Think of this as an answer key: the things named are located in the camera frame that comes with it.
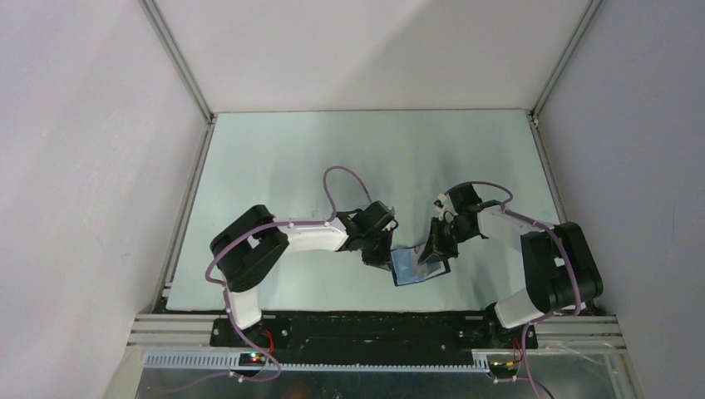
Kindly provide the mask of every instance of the cable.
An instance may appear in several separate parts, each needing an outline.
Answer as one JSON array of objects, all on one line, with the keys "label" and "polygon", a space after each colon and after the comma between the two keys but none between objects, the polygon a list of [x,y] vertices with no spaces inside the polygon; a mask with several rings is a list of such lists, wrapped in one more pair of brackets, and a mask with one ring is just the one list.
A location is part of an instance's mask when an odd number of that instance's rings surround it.
[{"label": "cable", "polygon": [[181,387],[176,387],[176,388],[169,388],[169,389],[161,389],[161,388],[154,388],[154,387],[147,387],[150,391],[157,392],[157,393],[177,393],[181,391],[186,391],[187,389],[191,389],[201,382],[207,381],[211,378],[216,378],[216,377],[233,377],[234,373],[233,372],[214,372],[211,373],[207,376],[203,376],[195,381],[189,382],[188,384],[181,386]]},{"label": "cable", "polygon": [[[504,191],[505,193],[507,193],[509,198],[500,202],[500,209],[501,209],[502,213],[508,214],[509,216],[513,216],[513,217],[515,217],[519,220],[522,220],[528,224],[531,224],[535,227],[543,229],[549,235],[551,240],[554,242],[555,246],[558,248],[561,258],[563,258],[563,261],[565,262],[565,269],[568,272],[568,278],[570,280],[570,285],[573,288],[573,295],[574,295],[574,299],[575,299],[575,310],[573,311],[573,314],[575,316],[579,315],[580,314],[580,304],[582,303],[582,301],[580,299],[580,290],[578,288],[578,280],[575,277],[575,271],[573,270],[573,264],[570,262],[570,258],[568,257],[568,254],[565,252],[565,248],[563,246],[563,243],[561,242],[560,238],[557,235],[555,235],[554,231],[549,226],[541,223],[538,220],[532,219],[529,216],[526,216],[524,214],[520,214],[520,213],[515,212],[511,209],[508,209],[507,204],[509,204],[514,199],[514,195],[506,187],[504,187],[502,185],[498,185],[496,183],[491,183],[489,181],[468,181],[466,183],[461,183],[459,185],[456,185],[453,188],[462,187],[465,185],[489,185],[490,187],[495,187],[497,189]],[[529,332],[529,327],[534,324],[543,322],[544,320],[548,320],[549,318],[552,318],[553,316],[554,316],[553,313],[547,313],[539,318],[531,320],[530,322],[528,322],[527,324],[524,325],[524,328],[521,330],[521,351],[523,353],[526,353],[526,334]],[[526,368],[527,381],[529,381],[529,383],[531,384],[531,387],[534,389],[534,394],[536,395],[536,397],[541,398],[541,395],[539,393],[539,387],[542,387],[544,390],[545,390],[545,387],[543,387],[540,383],[535,381],[534,378],[531,376],[531,369],[529,367],[529,357],[528,356],[524,357],[524,365]]]},{"label": "cable", "polygon": [[365,185],[364,182],[362,182],[362,179],[360,179],[360,176],[358,176],[355,172],[350,170],[349,168],[341,165],[335,165],[331,166],[328,169],[323,172],[323,191],[326,194],[326,197],[328,197],[328,201],[330,202],[331,205],[331,215],[328,219],[325,220],[305,220],[305,221],[298,221],[298,222],[272,222],[272,223],[267,223],[263,224],[261,226],[257,226],[254,229],[251,229],[247,233],[239,236],[237,239],[233,240],[230,244],[225,246],[220,252],[218,252],[217,255],[213,258],[213,260],[210,262],[208,265],[208,268],[205,270],[205,279],[209,283],[215,283],[220,285],[223,288],[223,300],[225,301],[225,312],[228,314],[228,319],[230,320],[230,324],[233,325],[233,329],[235,330],[235,333],[239,335],[239,337],[247,343],[251,348],[253,348],[255,351],[263,353],[264,356],[270,360],[276,367],[277,371],[273,376],[270,377],[265,377],[265,378],[252,378],[252,377],[246,377],[242,375],[238,375],[240,381],[251,381],[251,382],[267,382],[267,381],[272,381],[274,378],[279,377],[279,375],[282,373],[282,366],[279,364],[276,358],[272,356],[271,352],[267,352],[263,350],[261,347],[258,347],[254,342],[250,341],[242,332],[242,330],[238,327],[237,322],[235,322],[235,316],[232,312],[232,303],[230,303],[230,296],[228,295],[229,290],[227,283],[221,279],[218,278],[212,278],[210,277],[210,274],[213,272],[213,268],[220,262],[221,259],[225,255],[227,255],[233,248],[237,247],[240,243],[248,239],[250,236],[257,234],[261,231],[265,231],[267,229],[276,229],[278,227],[284,227],[284,226],[289,226],[291,223],[294,223],[297,226],[320,226],[320,225],[325,225],[327,222],[332,222],[335,220],[337,217],[337,208],[335,205],[335,201],[333,200],[333,197],[330,195],[330,191],[328,190],[328,173],[330,173],[332,170],[344,170],[348,172],[352,177],[354,177],[358,183],[362,186],[362,190],[365,192],[365,195],[367,196],[367,199],[372,203],[372,197],[370,197],[369,191],[367,191],[367,186]]},{"label": "cable", "polygon": [[326,169],[325,172],[323,172],[323,191],[325,191],[326,197],[328,197],[328,201],[331,203],[331,208],[332,208],[330,217],[328,217],[328,219],[326,219],[327,222],[334,221],[335,218],[337,217],[336,213],[338,211],[335,207],[335,201],[333,201],[333,197],[330,195],[330,191],[328,191],[328,173],[330,173],[332,170],[345,170],[350,175],[352,175],[352,177],[354,177],[355,180],[357,180],[357,182],[360,183],[360,185],[362,186],[362,191],[365,192],[365,195],[367,196],[367,200],[370,201],[370,204],[372,203],[372,197],[370,196],[370,192],[367,191],[367,186],[362,182],[362,179],[360,179],[360,176],[358,176],[355,172],[346,168],[345,166],[341,166],[341,165],[331,166],[328,169]]},{"label": "cable", "polygon": [[272,337],[272,333],[269,332],[269,330],[264,330],[261,335],[264,335],[265,337],[269,338],[269,353],[274,352],[274,338]]},{"label": "cable", "polygon": [[[531,380],[530,380],[529,378],[526,378],[526,377],[497,378],[497,377],[495,377],[494,374],[492,374],[492,372],[489,372],[488,374],[486,374],[486,376],[488,376],[495,384],[496,384],[496,383],[499,383],[499,382],[517,382],[517,381],[527,381],[527,382],[531,382]],[[533,383],[535,383],[535,384],[538,385],[541,389],[543,389],[544,392],[546,392],[546,395],[548,395],[550,399],[555,399],[555,397],[553,396],[553,394],[551,393],[551,391],[549,391],[549,388],[546,387],[546,385],[544,385],[544,384],[542,384],[542,383],[540,383],[540,382],[538,382],[538,381],[536,381],[536,380],[534,380]]]}]

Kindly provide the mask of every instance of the blue object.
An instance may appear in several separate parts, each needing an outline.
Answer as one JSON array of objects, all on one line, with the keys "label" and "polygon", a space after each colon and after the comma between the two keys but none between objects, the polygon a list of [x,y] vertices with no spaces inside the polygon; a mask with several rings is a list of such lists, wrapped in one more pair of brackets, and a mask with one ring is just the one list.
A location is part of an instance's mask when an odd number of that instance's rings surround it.
[{"label": "blue object", "polygon": [[413,248],[394,249],[392,251],[394,285],[399,287],[421,283],[451,272],[451,266],[447,260],[432,264],[419,264],[418,259],[425,246],[426,244],[419,244]]}]

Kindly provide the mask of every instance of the aluminum frame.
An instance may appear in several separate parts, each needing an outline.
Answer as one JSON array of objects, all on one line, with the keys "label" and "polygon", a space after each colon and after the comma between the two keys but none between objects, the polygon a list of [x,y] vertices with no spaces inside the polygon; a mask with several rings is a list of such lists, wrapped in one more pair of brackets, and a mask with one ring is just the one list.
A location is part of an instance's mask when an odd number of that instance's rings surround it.
[{"label": "aluminum frame", "polygon": [[[189,223],[191,209],[193,207],[195,194],[199,186],[200,177],[203,172],[206,155],[213,135],[214,124],[216,122],[213,111],[200,90],[199,85],[190,70],[188,63],[179,49],[179,46],[169,29],[164,15],[162,14],[156,0],[139,0],[146,16],[150,20],[155,34],[164,46],[167,55],[174,63],[175,69],[181,80],[193,98],[200,114],[203,116],[206,127],[203,140],[200,143],[198,155],[196,157],[193,171],[189,177],[187,190],[182,200],[174,232],[171,237],[171,244],[166,255],[159,284],[156,287],[150,311],[154,309],[157,300],[162,296],[168,296],[171,280],[174,276],[176,263],[178,261],[181,245],[185,237],[185,231]],[[601,8],[604,0],[591,0],[586,7],[578,25],[566,44],[563,52],[548,81],[536,100],[531,111],[527,111],[527,121],[534,137],[536,149],[539,152],[541,165],[543,167],[546,180],[553,198],[556,211],[561,222],[567,220],[564,202],[561,199],[559,186],[556,182],[554,172],[550,166],[544,142],[541,139],[538,129],[538,116],[543,111],[545,104],[549,100],[558,81],[562,77],[566,66],[575,54],[576,48],[593,23],[597,11]],[[202,358],[204,356],[222,354],[221,357],[231,358],[235,352],[248,352],[248,348],[228,348],[210,347],[210,331],[212,323],[216,318],[223,316],[214,314],[191,313],[191,314],[138,314],[133,323],[131,334],[127,342],[127,351],[145,354],[148,356],[164,353],[189,354],[191,358]],[[565,355],[565,356],[588,356],[603,355],[605,365],[610,371],[610,379],[617,398],[642,398],[639,385],[636,382],[634,369],[629,360],[626,344],[622,337],[621,330],[614,316],[595,317],[571,317],[563,316],[552,318],[536,326],[539,348],[528,350],[530,355]],[[478,349],[476,355],[482,359],[495,355],[510,355],[511,350],[505,349]],[[190,364],[172,363],[173,367],[192,367]],[[312,365],[292,365],[287,367],[313,367]],[[439,369],[429,368],[429,371],[437,372]],[[382,371],[371,367],[366,371]]]},{"label": "aluminum frame", "polygon": [[549,75],[549,79],[546,81],[544,87],[541,89],[539,98],[536,99],[534,107],[531,108],[531,115],[533,115],[535,118],[538,118],[540,113],[544,110],[551,95],[553,94],[554,89],[558,85],[560,78],[563,76],[565,68],[568,66],[568,63],[573,58],[575,50],[578,48],[578,45],[582,42],[585,33],[593,24],[593,21],[597,16],[597,13],[602,7],[603,3],[604,0],[590,0],[587,7],[585,7],[585,11],[583,11],[583,15],[580,17],[578,25],[573,30],[573,34],[570,35],[570,39],[565,44],[565,48],[563,49],[563,51],[560,53],[560,57],[555,63],[553,71],[551,71],[551,74]]}]

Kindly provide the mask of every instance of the purple cable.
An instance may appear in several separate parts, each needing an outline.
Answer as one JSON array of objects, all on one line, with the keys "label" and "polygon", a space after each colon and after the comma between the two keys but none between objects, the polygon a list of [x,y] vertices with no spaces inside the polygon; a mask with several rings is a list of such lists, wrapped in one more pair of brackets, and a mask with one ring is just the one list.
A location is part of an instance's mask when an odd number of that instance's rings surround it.
[{"label": "purple cable", "polygon": [[[563,247],[563,243],[560,241],[560,238],[557,235],[555,235],[554,231],[549,226],[539,222],[538,220],[532,219],[529,216],[526,216],[524,214],[520,214],[520,213],[515,212],[511,209],[507,209],[507,204],[509,204],[514,199],[514,195],[506,187],[504,187],[502,185],[498,185],[496,183],[491,183],[489,181],[468,181],[466,183],[461,183],[461,184],[457,185],[456,187],[463,186],[463,185],[489,185],[490,187],[495,187],[497,189],[504,191],[505,193],[507,193],[509,195],[509,198],[505,199],[504,201],[502,201],[500,203],[500,209],[503,213],[508,214],[509,216],[513,216],[513,217],[515,217],[519,220],[522,220],[526,223],[529,223],[531,225],[534,225],[540,229],[543,229],[550,236],[551,240],[553,240],[553,242],[555,243],[555,246],[558,248],[558,251],[560,252],[561,258],[563,258],[563,261],[565,262],[565,269],[568,272],[568,278],[570,280],[570,285],[573,288],[573,295],[575,297],[575,310],[573,311],[573,314],[575,316],[579,315],[580,314],[580,304],[582,303],[582,300],[580,299],[580,290],[578,288],[578,280],[575,277],[575,271],[573,270],[573,264],[570,262],[570,258],[568,257],[568,254],[565,252],[565,248]],[[536,324],[536,323],[539,323],[539,322],[543,322],[544,320],[548,320],[549,318],[552,318],[553,316],[554,316],[553,313],[547,313],[539,318],[531,320],[530,322],[528,322],[527,324],[524,325],[524,328],[521,330],[521,351],[524,352],[524,354],[526,354],[526,334],[529,332],[529,326]],[[529,367],[529,357],[526,355],[524,355],[524,367],[526,369],[526,376],[528,377],[528,378],[526,378],[526,380],[531,384],[531,388],[534,389],[534,394],[536,395],[536,397],[538,397],[540,399],[541,395],[539,393],[539,387],[542,387],[545,391],[547,391],[547,390],[539,382],[535,381],[534,378],[531,376],[531,369]]]},{"label": "purple cable", "polygon": [[[490,375],[490,378],[491,378],[492,380],[495,380],[495,381],[497,381],[497,382],[517,382],[517,381],[527,381],[527,382],[531,382],[531,380],[530,380],[529,378],[526,378],[526,377],[517,377],[516,379],[514,379],[514,378],[497,378],[497,377],[495,377],[494,374],[492,374],[492,372],[490,372],[489,375]],[[544,384],[542,384],[542,383],[540,383],[540,382],[538,382],[538,381],[534,381],[534,382],[536,383],[536,385],[538,385],[539,387],[541,387],[541,389],[543,389],[544,392],[546,392],[546,395],[548,395],[548,396],[550,397],[550,399],[555,399],[555,397],[553,396],[553,394],[551,393],[551,391],[549,391],[549,388],[547,388],[546,385],[544,385]]]},{"label": "purple cable", "polygon": [[261,231],[265,231],[266,229],[275,229],[278,227],[284,227],[284,226],[289,226],[291,223],[294,223],[297,226],[320,226],[320,225],[325,225],[326,222],[332,222],[336,218],[336,213],[337,213],[337,208],[335,206],[335,201],[333,200],[333,197],[330,195],[330,192],[328,191],[328,173],[330,173],[332,170],[344,170],[348,172],[352,177],[354,177],[358,183],[362,186],[362,190],[365,192],[365,195],[367,196],[367,199],[372,203],[372,197],[370,196],[369,191],[367,191],[367,186],[365,185],[364,182],[362,182],[362,179],[360,179],[360,176],[358,176],[355,172],[350,170],[349,168],[341,165],[335,165],[331,166],[328,169],[326,169],[325,172],[323,172],[323,191],[326,193],[326,197],[328,197],[328,201],[330,202],[332,212],[331,215],[328,219],[326,220],[302,220],[298,222],[272,222],[268,224],[263,224],[261,226],[255,227],[254,229],[251,229],[247,233],[239,236],[237,239],[235,239],[233,242],[228,244],[225,248],[223,248],[220,252],[218,252],[217,255],[213,258],[213,260],[210,262],[208,265],[208,268],[205,270],[205,279],[209,283],[214,283],[218,284],[221,287],[223,287],[223,300],[225,301],[225,312],[228,314],[228,319],[230,320],[230,324],[233,325],[233,329],[235,332],[238,334],[238,336],[248,345],[250,345],[251,348],[253,348],[255,351],[263,353],[267,359],[269,359],[276,367],[277,371],[273,376],[270,377],[265,377],[265,378],[252,378],[252,377],[246,377],[240,374],[237,374],[232,371],[228,372],[214,372],[212,374],[209,374],[207,376],[201,377],[196,381],[190,382],[182,387],[177,387],[177,388],[171,388],[171,389],[155,389],[155,392],[159,393],[175,393],[175,392],[181,392],[185,391],[187,389],[191,389],[192,387],[195,387],[196,385],[200,384],[201,382],[204,382],[206,380],[209,380],[210,378],[215,378],[215,377],[224,377],[224,376],[229,376],[229,377],[234,377],[238,376],[238,379],[242,381],[251,381],[251,382],[267,382],[267,381],[272,381],[274,378],[279,377],[279,375],[282,373],[282,365],[277,361],[274,356],[272,356],[271,353],[268,351],[263,350],[261,347],[258,347],[254,342],[250,341],[247,336],[244,335],[242,330],[238,327],[237,322],[235,322],[235,316],[233,315],[232,312],[232,303],[230,303],[230,296],[228,295],[228,286],[225,283],[225,281],[220,280],[218,278],[212,278],[210,277],[210,274],[213,272],[213,268],[220,262],[221,259],[225,255],[227,255],[233,248],[238,246],[240,243],[248,239],[250,236],[255,235]]},{"label": "purple cable", "polygon": [[326,197],[328,197],[328,201],[331,203],[331,208],[333,208],[333,210],[331,211],[330,217],[328,219],[326,219],[327,222],[334,221],[336,218],[336,213],[338,212],[338,210],[335,207],[335,201],[333,201],[333,197],[330,195],[330,191],[328,191],[328,173],[330,173],[331,170],[345,170],[350,175],[352,175],[352,177],[354,177],[355,180],[357,180],[357,182],[360,183],[360,185],[362,186],[362,191],[365,192],[365,195],[367,196],[367,200],[370,201],[370,204],[372,203],[372,197],[370,196],[369,191],[367,191],[367,186],[362,182],[362,179],[360,179],[360,176],[358,176],[355,172],[346,168],[345,166],[341,166],[341,165],[331,166],[330,168],[326,169],[325,172],[323,172],[323,191],[325,191]]},{"label": "purple cable", "polygon": [[200,384],[201,382],[204,382],[204,381],[209,380],[209,379],[211,379],[211,378],[216,378],[216,377],[229,377],[229,376],[230,376],[230,373],[231,373],[231,372],[214,372],[214,373],[211,373],[211,374],[209,374],[209,375],[207,375],[207,376],[203,376],[203,377],[201,377],[201,378],[199,378],[199,379],[197,379],[197,380],[195,380],[195,381],[189,382],[188,384],[186,384],[186,385],[184,385],[184,386],[176,387],[176,388],[160,389],[160,388],[152,388],[152,387],[150,387],[149,389],[150,389],[151,391],[157,392],[157,393],[164,393],[164,394],[177,393],[177,392],[185,391],[185,390],[187,390],[187,389],[191,389],[191,388],[197,386],[198,384]]}]

